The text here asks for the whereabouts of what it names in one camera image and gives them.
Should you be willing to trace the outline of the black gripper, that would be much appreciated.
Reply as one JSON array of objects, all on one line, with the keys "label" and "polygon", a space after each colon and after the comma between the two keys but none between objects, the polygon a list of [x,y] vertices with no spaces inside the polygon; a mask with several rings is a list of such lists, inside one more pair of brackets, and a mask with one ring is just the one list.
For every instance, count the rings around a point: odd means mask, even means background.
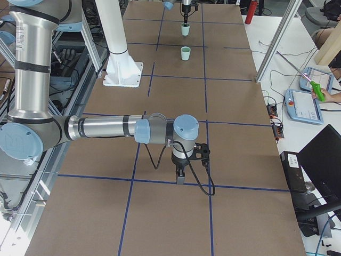
[{"label": "black gripper", "polygon": [[198,3],[191,3],[190,5],[181,4],[181,14],[183,16],[184,22],[183,25],[188,25],[188,17],[191,16],[198,10]]},{"label": "black gripper", "polygon": [[171,160],[175,164],[176,184],[183,185],[185,182],[185,167],[189,165],[190,161],[186,158],[178,158],[174,154],[171,155]]}]

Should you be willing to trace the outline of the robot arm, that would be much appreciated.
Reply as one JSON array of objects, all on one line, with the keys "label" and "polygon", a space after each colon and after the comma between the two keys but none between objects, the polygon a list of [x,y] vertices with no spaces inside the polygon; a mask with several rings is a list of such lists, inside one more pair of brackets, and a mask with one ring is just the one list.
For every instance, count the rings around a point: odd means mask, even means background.
[{"label": "robot arm", "polygon": [[[176,3],[176,0],[162,0],[164,8],[171,10]],[[195,12],[198,11],[199,1],[195,0],[182,0],[180,4],[180,14],[183,17],[183,25],[187,27],[188,18]]]},{"label": "robot arm", "polygon": [[1,150],[25,160],[79,138],[132,137],[138,143],[172,148],[176,181],[199,148],[199,124],[191,115],[169,121],[162,114],[81,118],[48,111],[52,35],[57,29],[80,31],[81,1],[10,1],[16,22],[15,105],[1,128]]}]

